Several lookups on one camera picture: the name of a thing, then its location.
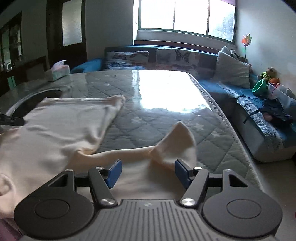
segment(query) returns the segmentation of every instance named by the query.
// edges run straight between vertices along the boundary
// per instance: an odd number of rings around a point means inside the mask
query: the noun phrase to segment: tissue box
[[[47,70],[45,72],[45,77],[47,81],[55,81],[57,79],[60,79],[64,77],[65,75],[70,74],[70,67],[67,64],[60,65],[57,69],[55,70]]]

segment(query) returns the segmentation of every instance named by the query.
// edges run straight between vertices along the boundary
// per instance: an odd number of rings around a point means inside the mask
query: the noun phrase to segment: dark wooden door
[[[46,32],[50,67],[64,59],[70,69],[86,62],[85,0],[48,0]]]

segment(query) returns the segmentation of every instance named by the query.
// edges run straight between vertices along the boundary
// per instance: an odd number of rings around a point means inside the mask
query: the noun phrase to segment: black bag
[[[284,108],[277,98],[265,99],[263,101],[262,107],[249,114],[248,117],[245,119],[244,124],[250,116],[258,112],[261,112],[262,114],[270,114],[272,116],[272,120],[270,121],[270,123],[279,128],[288,127],[290,124],[293,123],[293,118],[284,112]]]

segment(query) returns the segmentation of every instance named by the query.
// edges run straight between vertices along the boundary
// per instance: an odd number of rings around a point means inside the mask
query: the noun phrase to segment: silver screw
[[[115,204],[115,200],[112,198],[103,198],[100,203],[103,206],[112,206]]]
[[[196,201],[192,198],[184,198],[181,200],[181,204],[187,207],[191,207],[196,204]]]

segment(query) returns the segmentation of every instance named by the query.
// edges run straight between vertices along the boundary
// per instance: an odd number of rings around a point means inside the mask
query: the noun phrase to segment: floor
[[[282,207],[283,220],[276,238],[279,241],[296,241],[296,165],[292,160],[257,164],[246,146],[245,149],[253,160],[264,192]]]

